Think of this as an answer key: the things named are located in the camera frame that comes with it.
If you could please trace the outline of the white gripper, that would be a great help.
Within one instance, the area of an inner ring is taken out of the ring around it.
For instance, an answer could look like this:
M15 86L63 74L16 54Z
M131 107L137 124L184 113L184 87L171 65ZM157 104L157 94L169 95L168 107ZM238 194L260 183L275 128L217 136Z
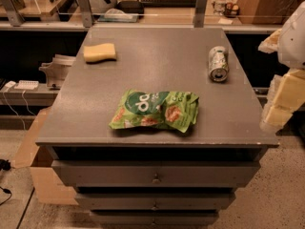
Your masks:
M278 61L293 68L283 76L274 76L267 93L267 103L263 107L260 128L276 133L305 103L305 1L282 29L274 31L259 44L258 50L277 52Z

